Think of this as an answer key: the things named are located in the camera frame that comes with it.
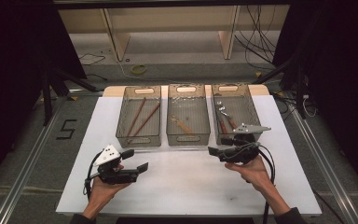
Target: human hand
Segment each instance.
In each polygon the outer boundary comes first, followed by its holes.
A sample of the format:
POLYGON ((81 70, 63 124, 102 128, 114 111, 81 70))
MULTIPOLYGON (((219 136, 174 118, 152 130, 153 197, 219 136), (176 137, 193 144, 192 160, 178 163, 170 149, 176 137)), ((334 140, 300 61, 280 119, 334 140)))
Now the human hand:
MULTIPOLYGON (((123 165, 119 165, 118 169, 123 169, 123 165)), ((98 213, 113 199, 120 190, 126 188, 127 184, 105 184, 100 177, 95 177, 92 183, 91 195, 89 196, 89 204, 83 212, 83 216, 93 220, 98 213)))
POLYGON ((228 170, 240 173, 242 179, 250 182, 258 191, 263 191, 268 185, 272 185, 261 156, 257 156, 246 164, 226 163, 225 166, 228 170))

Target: gray floor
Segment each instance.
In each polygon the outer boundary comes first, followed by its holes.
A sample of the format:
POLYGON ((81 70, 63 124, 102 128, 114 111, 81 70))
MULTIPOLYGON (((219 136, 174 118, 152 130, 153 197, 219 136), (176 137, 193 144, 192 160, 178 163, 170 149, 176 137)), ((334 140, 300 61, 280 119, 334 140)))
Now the gray floor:
MULTIPOLYGON (((276 42, 279 32, 270 32, 269 34, 270 39, 276 42)), ((107 78, 107 80, 103 80, 100 77, 89 76, 88 82, 99 88, 111 85, 141 85, 145 83, 162 85, 186 81, 205 84, 251 82, 256 79, 256 72, 266 74, 268 71, 255 69, 247 64, 244 60, 244 49, 238 41, 235 42, 231 60, 224 60, 218 35, 215 32, 133 34, 125 55, 125 59, 130 61, 123 61, 122 68, 120 64, 113 60, 106 36, 71 35, 71 37, 79 57, 86 53, 104 56, 104 59, 98 63, 84 65, 87 74, 107 78), (132 75, 131 66, 138 63, 145 64, 147 72, 140 76, 132 75)), ((89 64, 101 58, 89 56, 89 58, 82 58, 81 62, 89 64)), ((263 60, 254 55, 250 55, 249 62, 258 66, 269 67, 264 64, 263 60)), ((266 83, 270 91, 279 90, 279 79, 280 77, 277 76, 266 83)), ((72 90, 82 90, 76 84, 71 82, 67 84, 72 90)), ((72 170, 99 95, 90 94, 88 91, 74 91, 71 96, 73 98, 68 98, 65 101, 61 113, 52 126, 46 144, 42 148, 8 223, 68 223, 70 220, 69 217, 55 213, 55 207, 72 170), (71 139, 59 140, 58 137, 69 135, 69 133, 61 132, 61 127, 66 119, 76 120, 67 122, 65 126, 75 129, 75 131, 71 139)), ((344 214, 297 125, 294 113, 291 113, 290 109, 284 112, 286 105, 282 102, 277 101, 277 106, 282 111, 282 118, 311 187, 331 204, 334 210, 344 219, 344 214)), ((347 159, 339 153, 339 145, 325 125, 323 115, 307 116, 306 120, 358 213, 357 174, 353 171, 347 159)), ((10 187, 13 186, 21 173, 21 168, 33 149, 38 135, 42 132, 43 121, 43 102, 38 101, 15 143, 15 150, 7 154, 1 165, 0 206, 10 187)), ((307 221, 317 224, 338 223, 337 218, 327 206, 319 199, 318 202, 323 214, 319 217, 307 217, 307 221)), ((113 217, 100 217, 98 223, 115 223, 115 221, 113 217)), ((255 218, 255 223, 261 222, 261 217, 255 218)), ((273 219, 270 218, 268 223, 274 223, 273 219)))

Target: sleeve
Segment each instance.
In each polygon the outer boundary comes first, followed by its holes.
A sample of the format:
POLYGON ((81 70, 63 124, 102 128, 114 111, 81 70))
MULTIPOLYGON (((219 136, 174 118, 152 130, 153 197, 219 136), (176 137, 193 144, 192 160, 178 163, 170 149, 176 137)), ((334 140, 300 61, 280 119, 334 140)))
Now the sleeve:
POLYGON ((91 221, 80 214, 74 214, 69 224, 96 224, 96 223, 97 223, 96 219, 91 221))
POLYGON ((275 217, 275 221, 277 224, 307 224, 296 207, 283 215, 275 217))

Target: wire mesh bin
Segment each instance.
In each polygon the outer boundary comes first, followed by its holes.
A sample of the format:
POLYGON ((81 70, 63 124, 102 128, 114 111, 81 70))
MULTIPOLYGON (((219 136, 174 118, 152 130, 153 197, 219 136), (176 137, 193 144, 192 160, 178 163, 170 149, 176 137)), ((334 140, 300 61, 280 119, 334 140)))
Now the wire mesh bin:
POLYGON ((126 87, 116 138, 122 147, 161 146, 161 87, 126 87))
MULTIPOLYGON (((260 126, 252 95, 246 83, 212 85, 213 119, 216 144, 222 138, 233 138, 240 125, 260 126)), ((261 133, 254 133, 255 140, 261 133)))
POLYGON ((168 89, 167 137, 170 146, 206 146, 208 106, 201 84, 172 84, 168 89))

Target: white tabletop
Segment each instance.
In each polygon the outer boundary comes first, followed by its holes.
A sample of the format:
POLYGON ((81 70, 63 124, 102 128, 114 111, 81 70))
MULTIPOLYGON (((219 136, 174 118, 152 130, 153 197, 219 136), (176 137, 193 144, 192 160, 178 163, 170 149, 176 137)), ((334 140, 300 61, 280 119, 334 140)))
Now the white tabletop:
MULTIPOLYGON (((211 122, 209 146, 217 147, 211 99, 207 99, 211 122)), ((278 191, 302 215, 320 215, 319 204, 272 96, 253 96, 253 99, 261 125, 271 127, 271 131, 261 134, 258 142, 269 149, 275 160, 278 191)), ((82 213, 88 202, 83 195, 84 179, 92 159, 109 144, 122 150, 115 138, 121 101, 121 97, 98 100, 57 207, 58 213, 82 213)), ((138 176, 136 183, 120 191, 101 213, 119 217, 261 216, 265 205, 262 195, 238 173, 226 169, 218 158, 210 156, 207 147, 168 146, 166 111, 167 99, 163 97, 161 147, 135 148, 135 155, 122 162, 126 169, 149 162, 148 170, 138 176)))

